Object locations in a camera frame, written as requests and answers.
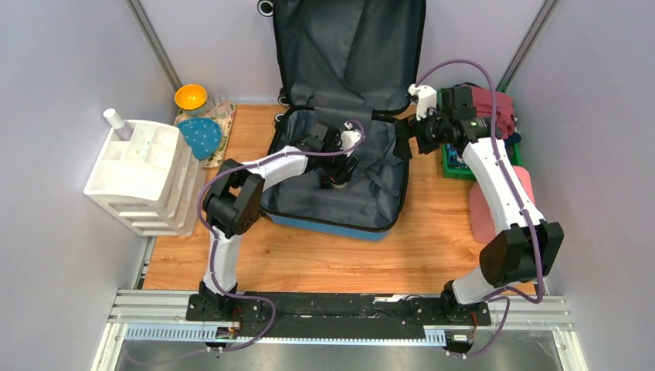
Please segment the blue fish-print suitcase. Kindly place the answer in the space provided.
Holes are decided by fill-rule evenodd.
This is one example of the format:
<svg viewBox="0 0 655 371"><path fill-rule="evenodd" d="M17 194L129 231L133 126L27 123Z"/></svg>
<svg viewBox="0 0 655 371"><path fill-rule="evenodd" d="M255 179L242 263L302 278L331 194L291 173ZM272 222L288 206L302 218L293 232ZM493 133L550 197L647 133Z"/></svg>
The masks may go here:
<svg viewBox="0 0 655 371"><path fill-rule="evenodd" d="M270 152L293 145L317 123L348 120L365 140L342 189L317 169L281 182L260 208L277 224L359 240L379 241L396 224L409 163L393 153L398 115L409 106L419 66L423 1L275 1L273 31L290 106Z"/></svg>

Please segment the pinkish maroon garment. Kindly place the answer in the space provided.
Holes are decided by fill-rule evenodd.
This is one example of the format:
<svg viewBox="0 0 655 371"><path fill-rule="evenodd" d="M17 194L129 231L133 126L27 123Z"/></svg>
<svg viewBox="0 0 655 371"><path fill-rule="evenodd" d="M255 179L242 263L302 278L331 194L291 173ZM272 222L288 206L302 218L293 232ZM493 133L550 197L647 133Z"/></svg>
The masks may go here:
<svg viewBox="0 0 655 371"><path fill-rule="evenodd" d="M477 116L490 117L492 114L491 92L487 88L482 88L475 84L463 83L463 85L471 89L473 105L477 109ZM515 132L514 102L510 96L504 93L496 92L495 97L497 99L497 132L501 132L502 138L507 140Z"/></svg>

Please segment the pink leather toiletry bag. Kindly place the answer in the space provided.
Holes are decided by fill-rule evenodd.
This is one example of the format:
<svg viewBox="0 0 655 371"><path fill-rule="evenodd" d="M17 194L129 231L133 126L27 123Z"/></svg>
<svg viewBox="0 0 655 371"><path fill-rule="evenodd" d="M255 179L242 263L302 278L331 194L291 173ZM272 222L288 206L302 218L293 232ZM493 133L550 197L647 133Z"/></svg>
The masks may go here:
<svg viewBox="0 0 655 371"><path fill-rule="evenodd" d="M531 176L526 168L514 165L516 172L529 199L535 204L535 197L531 184ZM470 225L473 238L478 243L487 244L496 237L495 224L490 208L484 197L480 184L475 182L469 192Z"/></svg>

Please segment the white lavender cosmetic tube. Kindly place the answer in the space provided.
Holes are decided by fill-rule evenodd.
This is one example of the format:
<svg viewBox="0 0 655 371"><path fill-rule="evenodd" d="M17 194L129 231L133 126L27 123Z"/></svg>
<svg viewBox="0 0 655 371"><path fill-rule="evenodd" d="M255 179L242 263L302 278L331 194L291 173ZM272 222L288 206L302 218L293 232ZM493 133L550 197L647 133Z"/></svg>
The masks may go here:
<svg viewBox="0 0 655 371"><path fill-rule="evenodd" d="M106 109L103 116L120 140L130 141L133 130L114 108Z"/></svg>

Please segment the navy blue garment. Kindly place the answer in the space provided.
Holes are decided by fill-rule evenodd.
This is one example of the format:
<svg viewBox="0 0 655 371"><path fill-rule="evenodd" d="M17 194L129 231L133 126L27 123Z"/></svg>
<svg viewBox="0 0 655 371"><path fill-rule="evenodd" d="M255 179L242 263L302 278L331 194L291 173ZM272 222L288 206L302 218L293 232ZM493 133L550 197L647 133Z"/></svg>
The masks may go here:
<svg viewBox="0 0 655 371"><path fill-rule="evenodd" d="M505 140L505 144L508 146L516 145L521 142L521 139L521 135L518 132L514 132L508 136L508 138Z"/></svg>

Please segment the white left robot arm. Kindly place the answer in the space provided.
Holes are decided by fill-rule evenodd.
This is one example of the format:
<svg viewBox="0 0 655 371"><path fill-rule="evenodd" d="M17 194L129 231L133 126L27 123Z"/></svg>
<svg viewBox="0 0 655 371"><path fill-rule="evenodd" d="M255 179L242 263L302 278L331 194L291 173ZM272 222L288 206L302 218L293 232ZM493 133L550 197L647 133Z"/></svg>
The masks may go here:
<svg viewBox="0 0 655 371"><path fill-rule="evenodd" d="M323 183L343 189L359 158L355 149L365 140L361 122L348 120L343 129L319 122L293 145L251 162L224 161L201 190L199 220L210 236L208 267L187 316L196 312L219 321L233 316L243 296L236 294L236 264L243 234L258 220L265 191L313 170Z"/></svg>

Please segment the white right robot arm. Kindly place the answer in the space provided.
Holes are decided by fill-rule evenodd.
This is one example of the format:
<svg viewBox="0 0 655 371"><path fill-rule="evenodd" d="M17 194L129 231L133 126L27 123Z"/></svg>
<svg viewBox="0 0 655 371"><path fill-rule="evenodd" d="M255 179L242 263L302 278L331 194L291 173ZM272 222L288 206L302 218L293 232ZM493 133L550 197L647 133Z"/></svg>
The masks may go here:
<svg viewBox="0 0 655 371"><path fill-rule="evenodd" d="M461 323L480 303L505 291L518 293L517 283L537 285L533 303L545 294L549 274L563 241L559 223L548 222L531 201L507 156L497 127L497 95L490 92L491 113L481 117L469 86L442 90L414 83L408 95L416 102L413 116L397 126L395 155L412 157L409 140L419 153L429 154L442 145L458 151L474 174L490 209L495 238L480 252L479 264L469 274L448 282L441 294L440 312L452 324Z"/></svg>

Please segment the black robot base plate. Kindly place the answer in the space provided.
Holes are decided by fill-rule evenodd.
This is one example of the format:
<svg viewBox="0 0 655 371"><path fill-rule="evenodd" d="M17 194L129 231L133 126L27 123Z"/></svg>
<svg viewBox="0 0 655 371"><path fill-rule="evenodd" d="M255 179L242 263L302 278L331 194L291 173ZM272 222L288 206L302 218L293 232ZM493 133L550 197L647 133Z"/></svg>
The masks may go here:
<svg viewBox="0 0 655 371"><path fill-rule="evenodd" d="M491 324L481 302L460 305L454 297L420 294L329 294L247 291L237 298L192 294L186 320L225 322L238 340L420 340L428 326L461 326L470 345L479 327Z"/></svg>

